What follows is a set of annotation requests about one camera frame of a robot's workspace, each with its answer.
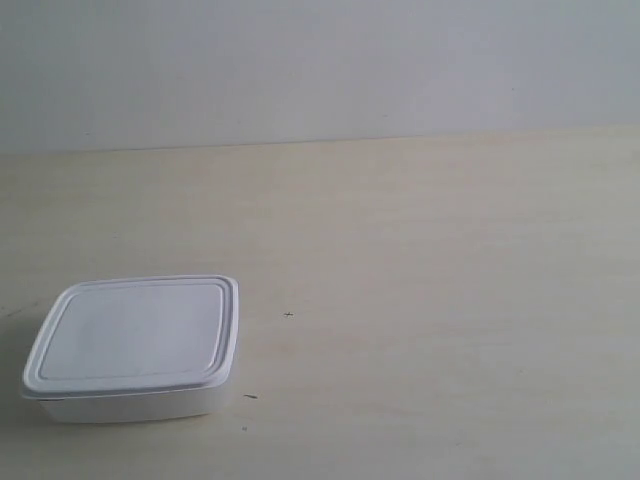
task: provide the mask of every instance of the container lid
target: container lid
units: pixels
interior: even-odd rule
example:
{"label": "container lid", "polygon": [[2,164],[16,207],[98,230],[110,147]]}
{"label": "container lid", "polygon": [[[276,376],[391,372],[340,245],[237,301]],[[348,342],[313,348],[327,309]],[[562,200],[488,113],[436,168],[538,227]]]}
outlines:
{"label": "container lid", "polygon": [[228,376],[237,283],[174,276],[81,283],[57,299],[24,370],[23,395],[52,399],[215,386]]}

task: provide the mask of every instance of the table surface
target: table surface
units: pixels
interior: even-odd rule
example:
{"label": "table surface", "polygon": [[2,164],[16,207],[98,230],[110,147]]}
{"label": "table surface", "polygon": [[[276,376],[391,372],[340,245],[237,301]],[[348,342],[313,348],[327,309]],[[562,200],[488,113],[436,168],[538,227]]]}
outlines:
{"label": "table surface", "polygon": [[[0,477],[636,480],[639,211],[640,127],[1,157]],[[227,410],[18,398],[64,288],[181,273],[240,282]]]}

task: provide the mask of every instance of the wall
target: wall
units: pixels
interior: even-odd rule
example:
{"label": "wall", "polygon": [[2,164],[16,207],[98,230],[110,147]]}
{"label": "wall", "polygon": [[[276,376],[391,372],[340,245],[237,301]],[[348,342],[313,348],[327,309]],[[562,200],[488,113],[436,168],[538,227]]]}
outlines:
{"label": "wall", "polygon": [[4,0],[0,152],[640,121],[633,0]]}

